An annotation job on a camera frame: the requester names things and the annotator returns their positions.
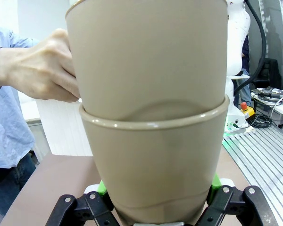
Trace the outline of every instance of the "brown table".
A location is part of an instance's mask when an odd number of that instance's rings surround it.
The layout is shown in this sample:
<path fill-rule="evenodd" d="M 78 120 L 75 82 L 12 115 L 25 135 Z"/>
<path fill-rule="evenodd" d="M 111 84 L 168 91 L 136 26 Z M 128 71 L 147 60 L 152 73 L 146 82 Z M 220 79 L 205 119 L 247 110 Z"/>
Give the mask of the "brown table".
<path fill-rule="evenodd" d="M 217 174 L 230 178 L 238 189 L 249 186 L 240 169 L 222 148 Z M 48 154 L 28 180 L 1 226 L 44 226 L 58 198 L 63 194 L 80 197 L 85 188 L 100 182 L 92 157 Z M 94 226 L 93 221 L 86 226 Z M 239 225 L 235 216 L 226 216 L 223 226 Z"/>

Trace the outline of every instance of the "cup rim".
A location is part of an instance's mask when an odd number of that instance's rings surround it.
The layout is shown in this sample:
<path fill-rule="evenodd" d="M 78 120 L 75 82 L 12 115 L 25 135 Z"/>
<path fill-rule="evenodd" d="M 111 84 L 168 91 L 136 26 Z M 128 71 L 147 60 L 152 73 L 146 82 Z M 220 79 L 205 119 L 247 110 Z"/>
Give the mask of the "cup rim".
<path fill-rule="evenodd" d="M 79 0 L 77 1 L 75 4 L 72 4 L 71 7 L 67 10 L 67 12 L 65 13 L 65 18 L 67 17 L 68 13 L 74 8 L 76 7 L 78 4 L 82 3 L 85 0 Z"/>
<path fill-rule="evenodd" d="M 80 105 L 79 111 L 84 121 L 101 127 L 123 130 L 159 130 L 184 127 L 192 124 L 198 124 L 204 121 L 209 121 L 227 111 L 228 105 L 229 97 L 226 95 L 223 103 L 213 110 L 187 118 L 166 121 L 115 121 L 101 119 L 99 117 L 88 114 L 85 111 L 83 104 Z"/>

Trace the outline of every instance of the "beige cup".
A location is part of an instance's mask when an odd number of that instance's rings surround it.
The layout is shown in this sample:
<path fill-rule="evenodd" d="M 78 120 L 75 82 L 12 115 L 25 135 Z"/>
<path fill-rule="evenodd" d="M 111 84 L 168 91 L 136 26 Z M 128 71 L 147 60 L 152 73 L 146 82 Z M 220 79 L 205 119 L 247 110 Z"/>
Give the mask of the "beige cup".
<path fill-rule="evenodd" d="M 224 0 L 82 0 L 66 15 L 87 113 L 161 121 L 214 109 L 224 99 Z"/>
<path fill-rule="evenodd" d="M 194 223 L 216 171 L 229 99 L 209 112 L 157 122 L 100 119 L 80 107 L 100 176 L 133 223 Z"/>

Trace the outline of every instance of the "black chair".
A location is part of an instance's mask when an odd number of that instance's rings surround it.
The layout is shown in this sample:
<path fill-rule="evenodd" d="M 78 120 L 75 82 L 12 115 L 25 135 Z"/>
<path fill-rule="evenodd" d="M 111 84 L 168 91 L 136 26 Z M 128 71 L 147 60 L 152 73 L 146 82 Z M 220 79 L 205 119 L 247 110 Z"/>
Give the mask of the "black chair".
<path fill-rule="evenodd" d="M 279 73 L 278 61 L 265 58 L 264 65 L 253 81 L 255 88 L 267 88 L 268 86 L 282 89 L 282 78 Z"/>

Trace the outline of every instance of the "black hose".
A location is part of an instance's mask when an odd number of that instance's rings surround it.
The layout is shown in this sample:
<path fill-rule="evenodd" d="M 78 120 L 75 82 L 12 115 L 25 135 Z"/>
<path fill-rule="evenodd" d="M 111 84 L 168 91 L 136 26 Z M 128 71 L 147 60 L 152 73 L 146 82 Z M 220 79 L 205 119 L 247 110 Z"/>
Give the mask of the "black hose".
<path fill-rule="evenodd" d="M 251 6 L 250 1 L 249 0 L 245 0 L 245 3 L 247 4 L 247 6 L 249 7 L 251 13 L 254 15 L 255 20 L 259 26 L 259 30 L 260 30 L 260 34 L 261 34 L 261 39 L 262 39 L 262 50 L 261 50 L 261 58 L 259 60 L 259 64 L 258 67 L 255 71 L 255 73 L 253 75 L 250 76 L 250 78 L 248 78 L 244 83 L 242 83 L 240 86 L 238 86 L 235 91 L 234 91 L 234 96 L 236 96 L 238 94 L 238 92 L 245 86 L 247 86 L 248 84 L 250 84 L 251 82 L 253 82 L 258 74 L 260 73 L 263 65 L 264 65 L 264 60 L 265 60 L 265 55 L 266 55 L 266 37 L 265 37 L 265 33 L 264 33 L 264 29 L 262 26 L 262 23 L 258 17 L 258 15 L 256 14 L 254 8 Z"/>

